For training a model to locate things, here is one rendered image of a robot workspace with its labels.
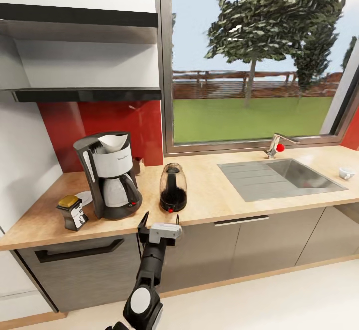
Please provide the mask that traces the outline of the bottle of coffee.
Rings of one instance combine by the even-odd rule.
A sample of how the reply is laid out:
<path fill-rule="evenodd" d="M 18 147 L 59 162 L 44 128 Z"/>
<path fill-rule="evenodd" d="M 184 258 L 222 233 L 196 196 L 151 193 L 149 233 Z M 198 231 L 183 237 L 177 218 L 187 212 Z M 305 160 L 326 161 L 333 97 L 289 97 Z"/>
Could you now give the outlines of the bottle of coffee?
<path fill-rule="evenodd" d="M 56 209 L 64 217 L 65 229 L 78 232 L 88 222 L 88 217 L 82 211 L 82 199 L 74 195 L 61 199 Z"/>

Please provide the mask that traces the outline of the coffee cup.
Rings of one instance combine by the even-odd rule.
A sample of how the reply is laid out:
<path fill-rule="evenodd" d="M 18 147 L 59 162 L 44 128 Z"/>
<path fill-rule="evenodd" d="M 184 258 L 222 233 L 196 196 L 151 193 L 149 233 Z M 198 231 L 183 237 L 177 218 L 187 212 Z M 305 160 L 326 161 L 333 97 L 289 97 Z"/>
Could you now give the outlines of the coffee cup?
<path fill-rule="evenodd" d="M 339 176 L 342 179 L 348 180 L 352 178 L 356 174 L 355 171 L 348 169 L 348 168 L 340 168 L 339 169 Z"/>

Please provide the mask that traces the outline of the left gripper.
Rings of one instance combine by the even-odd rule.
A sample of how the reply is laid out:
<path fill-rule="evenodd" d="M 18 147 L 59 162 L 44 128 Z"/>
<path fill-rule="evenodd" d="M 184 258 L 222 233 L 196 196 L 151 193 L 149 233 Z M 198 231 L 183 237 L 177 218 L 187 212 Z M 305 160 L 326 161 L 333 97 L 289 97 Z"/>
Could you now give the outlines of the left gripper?
<path fill-rule="evenodd" d="M 165 248 L 166 246 L 175 246 L 175 239 L 161 237 L 159 244 L 149 242 L 150 230 L 146 229 L 145 227 L 148 214 L 149 212 L 146 212 L 146 214 L 140 221 L 140 224 L 137 226 L 140 242 L 145 244 L 144 251 L 140 260 L 142 260 L 143 257 L 149 257 L 159 258 L 162 262 L 164 262 Z"/>

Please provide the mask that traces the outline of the electric kettle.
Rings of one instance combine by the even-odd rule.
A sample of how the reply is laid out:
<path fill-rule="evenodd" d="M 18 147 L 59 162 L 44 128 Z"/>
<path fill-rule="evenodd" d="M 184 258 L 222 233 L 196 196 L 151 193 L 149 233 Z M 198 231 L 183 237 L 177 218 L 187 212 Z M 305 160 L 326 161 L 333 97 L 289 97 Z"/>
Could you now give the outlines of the electric kettle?
<path fill-rule="evenodd" d="M 187 181 L 182 166 L 169 163 L 160 179 L 160 204 L 165 211 L 182 211 L 187 205 Z"/>

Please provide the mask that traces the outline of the paper coffee filter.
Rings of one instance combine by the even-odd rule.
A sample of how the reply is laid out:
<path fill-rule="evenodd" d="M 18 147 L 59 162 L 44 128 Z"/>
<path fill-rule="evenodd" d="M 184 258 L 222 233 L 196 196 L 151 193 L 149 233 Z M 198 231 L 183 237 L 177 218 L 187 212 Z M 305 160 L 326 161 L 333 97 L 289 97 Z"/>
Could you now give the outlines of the paper coffee filter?
<path fill-rule="evenodd" d="M 127 139 L 127 134 L 121 136 L 105 135 L 98 139 L 102 143 L 107 153 L 117 152 L 120 151 L 120 149 L 124 145 Z"/>

